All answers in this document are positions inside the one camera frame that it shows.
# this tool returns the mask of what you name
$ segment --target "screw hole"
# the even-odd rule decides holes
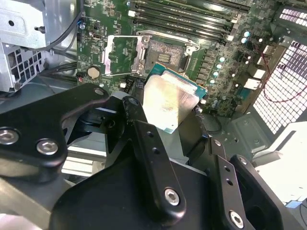
[[[157,149],[156,147],[153,148],[153,153],[154,154],[160,154],[160,151],[159,149]]]
[[[137,100],[135,100],[134,98],[129,98],[129,101],[131,104],[134,104],[134,105],[138,105],[139,102]]]
[[[235,217],[235,221],[241,223],[241,220],[238,217]]]
[[[233,186],[233,185],[234,185],[234,184],[231,182],[231,180],[226,179],[226,181],[227,181],[227,183],[228,183],[229,185],[231,185],[231,186]]]
[[[148,135],[149,137],[151,137],[151,138],[154,137],[154,134],[153,134],[152,132],[150,132],[150,131],[147,132],[147,135]]]
[[[115,125],[115,121],[113,121],[113,120],[110,120],[110,121],[108,121],[108,123],[107,123],[107,127],[108,127],[108,128],[113,128],[114,125]]]

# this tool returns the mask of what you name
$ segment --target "green circuit board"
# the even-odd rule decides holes
[[[243,88],[242,84],[237,84],[237,82],[240,82],[239,78],[242,76],[242,73],[248,67],[244,61],[238,61],[238,52],[250,55],[249,63],[252,63],[258,54],[256,50],[248,49],[247,45],[241,42],[244,37],[243,33],[248,31],[250,33],[248,39],[254,44],[257,44],[257,39],[261,37],[263,44],[270,45],[270,21],[274,16],[278,3],[272,0],[233,1],[249,6],[249,12],[245,13],[214,5],[211,6],[210,4],[204,6],[205,4],[201,4],[201,1],[142,1],[149,2],[150,7],[150,4],[153,4],[153,9],[155,4],[163,4],[216,17],[217,20],[225,22],[225,26],[230,28],[223,32],[223,38],[219,37],[219,41],[215,41],[214,39],[207,39],[202,35],[190,36],[180,33],[180,27],[178,27],[179,32],[174,32],[171,28],[176,27],[174,22],[176,18],[174,17],[168,18],[167,24],[159,26],[161,22],[158,21],[160,20],[158,17],[152,21],[147,20],[144,23],[144,16],[142,15],[139,22],[136,23],[131,18],[131,15],[129,16],[129,11],[132,11],[132,6],[138,2],[141,1],[84,1],[83,23],[85,28],[83,30],[79,29],[78,32],[78,73],[83,74],[79,82],[100,84],[109,92],[119,90],[120,84],[127,82],[127,75],[130,75],[134,59],[137,56],[137,38],[116,36],[134,36],[138,31],[144,30],[161,31],[188,38],[199,44],[199,50],[194,51],[189,57],[189,61],[187,61],[185,55],[182,54],[185,46],[182,42],[153,36],[150,43],[153,48],[151,55],[148,55],[150,60],[148,60],[145,67],[153,66],[154,61],[162,62],[162,64],[164,64],[163,62],[169,62],[171,64],[170,59],[172,58],[175,60],[174,63],[176,63],[175,68],[178,68],[175,71],[180,72],[180,69],[185,68],[185,76],[208,89],[209,97],[207,98],[206,105],[204,105],[204,111],[206,113],[214,112],[220,116],[231,117],[238,103],[245,100],[250,92],[249,89]],[[148,10],[142,13],[147,15],[151,11]],[[226,39],[227,34],[233,36],[231,41]],[[108,36],[110,35],[115,36],[112,50],[109,53],[111,74],[105,74],[105,50],[108,44]],[[163,50],[163,53],[160,55],[157,50]],[[93,78],[88,75],[88,69],[92,67],[99,70],[99,76]]]

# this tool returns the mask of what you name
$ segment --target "black bracket arm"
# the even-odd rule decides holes
[[[0,176],[34,182],[57,177],[67,157],[63,130],[70,132],[82,113],[107,98],[105,90],[84,84],[1,114]]]

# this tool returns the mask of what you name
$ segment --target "silver screw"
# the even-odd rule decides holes
[[[81,24],[79,25],[79,28],[80,28],[81,30],[84,30],[84,29],[85,29],[85,24],[84,24],[84,23],[81,23]]]
[[[18,141],[19,135],[14,130],[2,129],[0,130],[0,144],[11,145]]]
[[[37,146],[37,151],[45,155],[53,155],[58,151],[58,145],[52,140],[41,140]]]
[[[234,211],[229,212],[231,221],[240,229],[244,228],[244,223],[242,218]]]
[[[214,139],[214,142],[215,142],[215,144],[216,144],[217,146],[221,146],[221,145],[222,145],[221,142],[219,142],[219,141],[216,140],[216,139]]]
[[[179,204],[179,196],[173,189],[166,189],[164,192],[165,199],[173,206],[177,206]]]
[[[245,165],[248,164],[248,163],[246,162],[246,160],[245,160],[243,157],[239,157],[239,159],[240,159],[240,161],[241,161],[243,164],[245,164]]]

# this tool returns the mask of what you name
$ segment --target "metal sheet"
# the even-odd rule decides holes
[[[76,0],[2,0],[1,41],[29,48],[46,47],[69,27],[76,13]]]

